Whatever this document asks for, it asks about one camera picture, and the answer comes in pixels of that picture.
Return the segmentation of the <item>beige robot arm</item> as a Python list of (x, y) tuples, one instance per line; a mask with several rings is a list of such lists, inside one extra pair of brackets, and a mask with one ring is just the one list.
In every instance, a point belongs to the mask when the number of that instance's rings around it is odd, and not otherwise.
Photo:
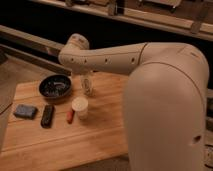
[(91, 50), (72, 35), (62, 65), (126, 74), (123, 119), (132, 171), (204, 171), (208, 62), (186, 43), (146, 42)]

